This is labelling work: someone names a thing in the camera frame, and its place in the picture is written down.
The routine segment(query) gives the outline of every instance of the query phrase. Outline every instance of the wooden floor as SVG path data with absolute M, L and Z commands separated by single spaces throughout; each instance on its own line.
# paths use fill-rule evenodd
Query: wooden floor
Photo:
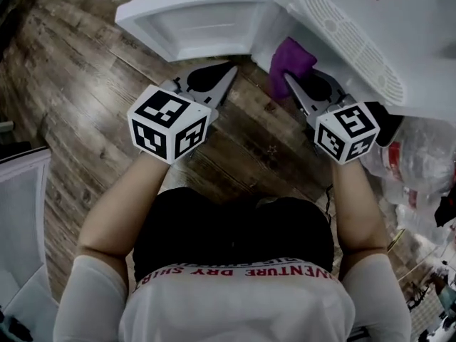
M 0 63 L 0 113 L 16 122 L 15 140 L 53 153 L 45 226 L 57 300 L 87 211 L 138 154 L 128 108 L 147 85 L 194 63 L 167 63 L 116 27 L 115 10 L 125 1 L 10 4 L 21 10 L 21 26 Z M 192 158 L 173 165 L 163 188 L 190 186 L 215 202 L 264 192 L 324 207 L 328 163 L 307 143 L 300 112 L 291 100 L 269 98 L 265 72 L 248 58 L 233 59 L 241 72 L 213 133 Z M 413 255 L 405 258 L 396 260 L 401 273 L 416 265 Z

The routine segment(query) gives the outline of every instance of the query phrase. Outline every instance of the person's leg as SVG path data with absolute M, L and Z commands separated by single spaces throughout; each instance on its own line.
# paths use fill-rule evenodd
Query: person's leg
M 261 205 L 249 217 L 235 238 L 241 262 L 294 257 L 332 271 L 331 228 L 315 204 L 285 197 Z
M 229 261 L 232 242 L 221 217 L 219 205 L 188 187 L 158 195 L 135 244 L 136 281 L 170 264 Z

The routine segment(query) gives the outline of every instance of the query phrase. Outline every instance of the open white door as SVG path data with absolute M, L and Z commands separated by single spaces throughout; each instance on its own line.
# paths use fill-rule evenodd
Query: open white door
M 250 54 L 274 0 L 132 0 L 115 22 L 166 61 Z

